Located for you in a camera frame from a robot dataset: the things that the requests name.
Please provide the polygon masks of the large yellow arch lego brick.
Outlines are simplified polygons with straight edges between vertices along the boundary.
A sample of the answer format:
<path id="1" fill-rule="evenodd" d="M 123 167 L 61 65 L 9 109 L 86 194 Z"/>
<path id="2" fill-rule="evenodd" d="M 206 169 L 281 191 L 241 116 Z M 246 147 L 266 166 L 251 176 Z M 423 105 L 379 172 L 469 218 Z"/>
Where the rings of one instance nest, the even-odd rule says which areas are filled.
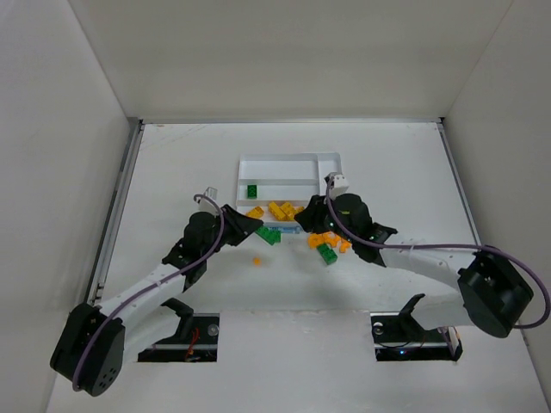
<path id="1" fill-rule="evenodd" d="M 250 218 L 260 219 L 264 215 L 264 210 L 260 206 L 255 206 L 245 215 Z"/>

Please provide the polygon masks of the orange lego pieces cluster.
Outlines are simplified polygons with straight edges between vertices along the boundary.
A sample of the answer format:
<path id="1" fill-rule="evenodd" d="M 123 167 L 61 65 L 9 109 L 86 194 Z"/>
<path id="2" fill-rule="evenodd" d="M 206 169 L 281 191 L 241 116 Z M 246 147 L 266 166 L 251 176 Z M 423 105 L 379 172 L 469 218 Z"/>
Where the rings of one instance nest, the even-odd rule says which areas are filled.
<path id="1" fill-rule="evenodd" d="M 326 244 L 333 249 L 337 249 L 341 254 L 346 253 L 351 246 L 349 241 L 331 231 L 323 233 L 322 238 Z"/>

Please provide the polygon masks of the yellow 2x3 lego brick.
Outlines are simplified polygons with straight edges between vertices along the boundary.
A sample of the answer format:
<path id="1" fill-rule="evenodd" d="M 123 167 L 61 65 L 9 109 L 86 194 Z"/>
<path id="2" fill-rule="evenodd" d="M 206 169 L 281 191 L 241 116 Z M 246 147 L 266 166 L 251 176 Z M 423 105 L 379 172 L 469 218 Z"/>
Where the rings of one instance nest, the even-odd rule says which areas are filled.
<path id="1" fill-rule="evenodd" d="M 296 214 L 295 207 L 289 202 L 278 205 L 271 201 L 268 204 L 268 210 L 277 221 L 293 221 Z"/>

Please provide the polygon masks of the green 2x4 lego brick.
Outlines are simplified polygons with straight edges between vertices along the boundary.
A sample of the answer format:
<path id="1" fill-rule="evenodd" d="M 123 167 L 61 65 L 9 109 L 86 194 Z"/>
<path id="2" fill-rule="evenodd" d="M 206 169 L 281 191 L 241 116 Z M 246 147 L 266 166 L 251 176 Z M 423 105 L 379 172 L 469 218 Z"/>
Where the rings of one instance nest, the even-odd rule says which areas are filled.
<path id="1" fill-rule="evenodd" d="M 337 254 L 329 244 L 322 243 L 316 247 L 316 250 L 326 265 L 332 265 L 337 261 Z"/>

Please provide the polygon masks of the green L-shaped lego brick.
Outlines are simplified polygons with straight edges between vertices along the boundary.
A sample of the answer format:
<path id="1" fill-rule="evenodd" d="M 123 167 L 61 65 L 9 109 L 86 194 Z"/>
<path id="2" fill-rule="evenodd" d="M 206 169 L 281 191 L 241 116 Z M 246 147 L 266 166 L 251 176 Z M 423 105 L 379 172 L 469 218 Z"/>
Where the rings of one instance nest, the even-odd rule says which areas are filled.
<path id="1" fill-rule="evenodd" d="M 255 233 L 269 245 L 275 245 L 281 242 L 282 234 L 277 229 L 261 226 Z"/>

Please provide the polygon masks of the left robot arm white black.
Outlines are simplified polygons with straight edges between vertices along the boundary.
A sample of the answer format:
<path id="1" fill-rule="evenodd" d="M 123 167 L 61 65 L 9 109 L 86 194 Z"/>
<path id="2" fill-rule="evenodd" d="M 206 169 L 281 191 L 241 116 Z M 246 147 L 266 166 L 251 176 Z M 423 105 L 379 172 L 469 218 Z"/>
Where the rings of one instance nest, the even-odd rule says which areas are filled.
<path id="1" fill-rule="evenodd" d="M 182 237 L 144 279 L 111 299 L 70 311 L 50 368 L 70 380 L 74 391 L 102 395 L 125 362 L 187 328 L 193 311 L 177 295 L 205 274 L 207 259 L 226 245 L 239 246 L 262 227 L 262 220 L 228 205 L 217 213 L 192 214 Z"/>

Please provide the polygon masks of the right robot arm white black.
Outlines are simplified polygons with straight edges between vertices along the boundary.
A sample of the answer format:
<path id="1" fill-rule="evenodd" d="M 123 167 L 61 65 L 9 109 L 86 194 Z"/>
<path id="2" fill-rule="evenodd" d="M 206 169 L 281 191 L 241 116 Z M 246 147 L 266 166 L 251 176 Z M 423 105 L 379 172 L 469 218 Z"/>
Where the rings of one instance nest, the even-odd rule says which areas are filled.
<path id="1" fill-rule="evenodd" d="M 350 242 L 365 262 L 405 270 L 452 288 L 450 295 L 440 298 L 417 293 L 409 303 L 407 315 L 426 330 L 473 325 L 490 336 L 505 338 L 519 328 L 518 321 L 534 297 L 532 288 L 500 250 L 468 244 L 429 248 L 374 221 L 356 194 L 334 200 L 314 195 L 295 219 L 308 233 L 334 232 Z"/>

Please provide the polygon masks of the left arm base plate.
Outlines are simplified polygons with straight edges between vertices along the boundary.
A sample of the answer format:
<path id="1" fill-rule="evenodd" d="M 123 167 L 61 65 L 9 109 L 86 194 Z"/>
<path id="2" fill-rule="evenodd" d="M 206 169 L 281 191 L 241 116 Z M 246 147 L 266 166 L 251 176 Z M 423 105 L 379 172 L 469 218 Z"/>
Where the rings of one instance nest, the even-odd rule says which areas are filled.
<path id="1" fill-rule="evenodd" d="M 180 324 L 173 336 L 139 353 L 141 363 L 211 363 L 218 359 L 220 314 L 197 313 L 189 327 Z"/>

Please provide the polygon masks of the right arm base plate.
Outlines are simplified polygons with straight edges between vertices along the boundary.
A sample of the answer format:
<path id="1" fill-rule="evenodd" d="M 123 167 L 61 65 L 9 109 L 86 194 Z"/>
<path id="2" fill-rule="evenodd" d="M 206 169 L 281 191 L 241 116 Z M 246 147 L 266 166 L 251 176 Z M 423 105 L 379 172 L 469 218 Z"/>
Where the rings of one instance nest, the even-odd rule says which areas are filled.
<path id="1" fill-rule="evenodd" d="M 424 330 L 412 317 L 397 312 L 370 314 L 377 361 L 457 362 L 463 347 L 453 327 Z"/>

